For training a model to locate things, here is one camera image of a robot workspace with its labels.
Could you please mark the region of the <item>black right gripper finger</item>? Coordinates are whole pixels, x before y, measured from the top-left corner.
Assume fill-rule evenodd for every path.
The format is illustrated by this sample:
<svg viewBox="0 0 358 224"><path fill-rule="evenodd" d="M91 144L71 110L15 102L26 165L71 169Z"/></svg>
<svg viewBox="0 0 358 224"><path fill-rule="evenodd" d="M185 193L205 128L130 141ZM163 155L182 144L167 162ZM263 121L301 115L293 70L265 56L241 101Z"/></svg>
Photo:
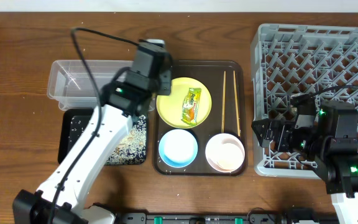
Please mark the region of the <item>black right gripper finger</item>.
<svg viewBox="0 0 358 224"><path fill-rule="evenodd" d="M261 119L253 121L251 124L251 128L257 137L272 137L272 123L272 119Z"/></svg>
<svg viewBox="0 0 358 224"><path fill-rule="evenodd" d="M256 134L256 137L260 147L269 147L272 141L272 132Z"/></svg>

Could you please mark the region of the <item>green snack wrapper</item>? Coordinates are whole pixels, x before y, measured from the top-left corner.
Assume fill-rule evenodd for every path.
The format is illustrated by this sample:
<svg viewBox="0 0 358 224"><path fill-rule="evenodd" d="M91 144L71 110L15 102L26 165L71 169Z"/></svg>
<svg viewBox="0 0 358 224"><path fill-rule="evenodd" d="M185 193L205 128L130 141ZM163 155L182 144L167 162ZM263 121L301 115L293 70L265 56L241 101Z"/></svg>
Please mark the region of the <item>green snack wrapper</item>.
<svg viewBox="0 0 358 224"><path fill-rule="evenodd" d="M200 98L200 88L189 88L188 93L183 100L181 120L190 126L195 126L197 124Z"/></svg>

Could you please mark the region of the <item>light blue bowl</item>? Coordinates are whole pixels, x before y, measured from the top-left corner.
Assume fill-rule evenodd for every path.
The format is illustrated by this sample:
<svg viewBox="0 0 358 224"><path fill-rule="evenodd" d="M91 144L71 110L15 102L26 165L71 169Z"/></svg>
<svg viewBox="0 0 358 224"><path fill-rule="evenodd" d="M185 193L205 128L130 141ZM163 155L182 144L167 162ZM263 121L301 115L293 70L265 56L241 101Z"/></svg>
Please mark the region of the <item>light blue bowl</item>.
<svg viewBox="0 0 358 224"><path fill-rule="evenodd" d="M190 165L198 153L198 143L194 135L184 129L173 129L165 133L158 144L161 160L173 168Z"/></svg>

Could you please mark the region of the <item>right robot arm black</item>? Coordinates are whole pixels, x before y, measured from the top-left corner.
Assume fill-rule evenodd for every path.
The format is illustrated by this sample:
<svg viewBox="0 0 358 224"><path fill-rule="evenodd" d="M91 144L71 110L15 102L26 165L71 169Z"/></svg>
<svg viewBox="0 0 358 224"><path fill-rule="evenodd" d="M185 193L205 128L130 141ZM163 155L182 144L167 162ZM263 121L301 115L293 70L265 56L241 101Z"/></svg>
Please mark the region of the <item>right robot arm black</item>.
<svg viewBox="0 0 358 224"><path fill-rule="evenodd" d="M324 181L339 223L358 223L358 111L350 103L292 100L294 121L261 119L252 130L261 147L295 152L316 163L313 172Z"/></svg>

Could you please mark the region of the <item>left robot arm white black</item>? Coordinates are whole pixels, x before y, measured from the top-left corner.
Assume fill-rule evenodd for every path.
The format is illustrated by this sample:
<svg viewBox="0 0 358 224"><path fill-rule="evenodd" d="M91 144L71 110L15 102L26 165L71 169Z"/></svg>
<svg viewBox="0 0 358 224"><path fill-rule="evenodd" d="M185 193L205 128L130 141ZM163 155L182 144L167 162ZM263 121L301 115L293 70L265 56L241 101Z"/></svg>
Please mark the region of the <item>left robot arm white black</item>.
<svg viewBox="0 0 358 224"><path fill-rule="evenodd" d="M59 167L34 193L17 194L15 223L114 223L113 212L100 205L86 208L86 198L112 150L148 113L152 97L170 94L172 63L163 40L139 42L132 65L97 91L98 105Z"/></svg>

